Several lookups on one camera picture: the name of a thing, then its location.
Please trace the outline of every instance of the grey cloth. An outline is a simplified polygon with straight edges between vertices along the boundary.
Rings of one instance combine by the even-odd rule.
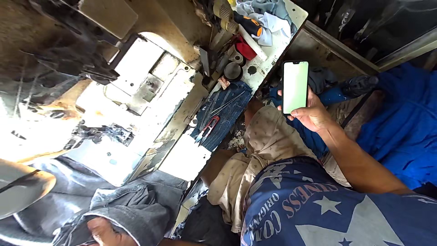
[[[337,76],[326,67],[310,67],[308,70],[308,86],[315,94],[322,93],[326,84],[337,81]]]
[[[0,240],[14,245],[73,246],[91,239],[86,222],[108,218],[141,245],[156,245],[176,220],[187,182],[155,171],[116,187],[79,163],[58,157],[33,167],[52,173],[56,185],[25,210],[0,220]]]

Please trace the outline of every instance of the blue cloth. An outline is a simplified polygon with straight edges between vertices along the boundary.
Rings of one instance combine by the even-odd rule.
[[[277,99],[277,88],[270,88],[270,97],[275,107],[278,107],[282,104],[282,101]],[[305,145],[316,155],[318,159],[320,159],[328,151],[328,147],[326,146],[325,142],[323,142],[322,138],[317,133],[308,130],[308,128],[302,125],[298,119],[292,121],[287,118],[286,120],[288,125],[295,128],[299,132],[299,135]]]
[[[202,143],[202,146],[205,147],[207,150],[214,151],[214,149],[226,137],[237,118],[241,115],[244,108],[247,106],[247,103],[252,98],[251,92],[252,89],[243,81],[231,82],[226,90],[214,92],[211,97],[205,102],[205,104],[200,107],[199,113],[197,113],[197,126],[190,134],[190,136],[195,139],[200,131],[204,129],[206,124],[208,124],[211,118],[214,115],[218,115],[220,117],[220,120],[218,121],[217,125],[212,130],[210,135]],[[235,97],[238,98],[229,103],[226,107],[223,107],[220,112],[212,113],[214,112],[214,110],[225,105]]]
[[[242,246],[435,245],[437,200],[365,194],[337,184],[314,159],[267,166],[245,201]]]
[[[378,77],[384,103],[357,143],[410,189],[437,184],[437,72],[405,63]]]

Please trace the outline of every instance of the human hand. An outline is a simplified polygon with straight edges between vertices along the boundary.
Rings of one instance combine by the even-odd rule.
[[[277,94],[282,96],[282,91],[278,90]],[[323,106],[319,97],[314,94],[310,88],[308,88],[306,107],[293,110],[291,116],[288,116],[288,118],[290,120],[297,118],[302,125],[313,132],[320,132],[321,130],[325,130],[328,126],[336,124]]]
[[[114,231],[111,223],[102,217],[96,217],[87,223],[95,244],[90,246],[137,246],[134,239],[125,233]]]

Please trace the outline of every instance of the beige pants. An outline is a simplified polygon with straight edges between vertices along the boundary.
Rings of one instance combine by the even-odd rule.
[[[244,134],[247,156],[233,155],[211,183],[208,201],[220,205],[223,220],[232,224],[231,231],[241,232],[243,203],[255,176],[267,165],[299,156],[317,160],[305,146],[299,133],[287,125],[285,117],[275,107],[265,106],[253,116]]]

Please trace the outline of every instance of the smartphone screen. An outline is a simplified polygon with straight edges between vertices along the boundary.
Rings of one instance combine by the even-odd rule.
[[[285,62],[283,69],[282,113],[290,114],[306,106],[308,62]]]

